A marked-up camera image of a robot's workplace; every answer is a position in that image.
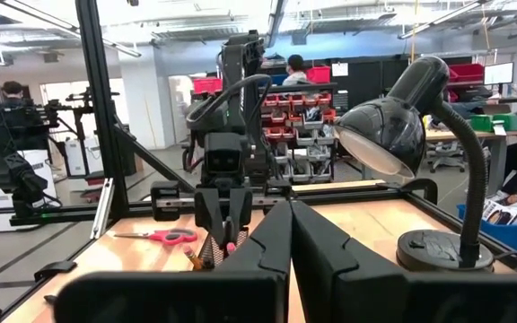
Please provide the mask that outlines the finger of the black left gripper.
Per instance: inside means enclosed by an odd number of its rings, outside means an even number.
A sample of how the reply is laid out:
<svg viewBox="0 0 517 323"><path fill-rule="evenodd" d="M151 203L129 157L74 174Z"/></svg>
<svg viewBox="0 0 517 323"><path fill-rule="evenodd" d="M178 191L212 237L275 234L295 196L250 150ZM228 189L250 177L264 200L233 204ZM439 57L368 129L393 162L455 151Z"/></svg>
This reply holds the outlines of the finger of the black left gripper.
<svg viewBox="0 0 517 323"><path fill-rule="evenodd" d="M220 198L216 188L197 188L194 196L196 226L204 228L220 246L225 246L225 231Z"/></svg>
<svg viewBox="0 0 517 323"><path fill-rule="evenodd" d="M253 195L250 188L230 190L229 214L227 216L227 241L236 242L240 229L250 223Z"/></svg>

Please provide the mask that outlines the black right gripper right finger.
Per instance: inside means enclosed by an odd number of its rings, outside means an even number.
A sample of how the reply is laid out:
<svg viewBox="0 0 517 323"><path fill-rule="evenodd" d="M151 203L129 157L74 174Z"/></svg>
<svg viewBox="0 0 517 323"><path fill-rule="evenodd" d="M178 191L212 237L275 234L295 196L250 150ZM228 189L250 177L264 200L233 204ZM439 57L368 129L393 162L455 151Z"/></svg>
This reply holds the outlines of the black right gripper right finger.
<svg viewBox="0 0 517 323"><path fill-rule="evenodd" d="M517 275L412 273L303 202L292 259L309 322L517 322Z"/></svg>

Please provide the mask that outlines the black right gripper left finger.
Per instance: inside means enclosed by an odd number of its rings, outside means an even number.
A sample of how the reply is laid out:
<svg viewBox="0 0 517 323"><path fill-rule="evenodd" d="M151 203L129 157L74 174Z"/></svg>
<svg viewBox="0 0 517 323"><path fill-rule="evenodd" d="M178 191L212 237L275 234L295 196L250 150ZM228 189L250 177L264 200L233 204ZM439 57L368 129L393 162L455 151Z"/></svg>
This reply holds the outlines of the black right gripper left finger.
<svg viewBox="0 0 517 323"><path fill-rule="evenodd" d="M288 316L293 212L275 205L210 271L95 272L67 284L56 323L276 323Z"/></svg>

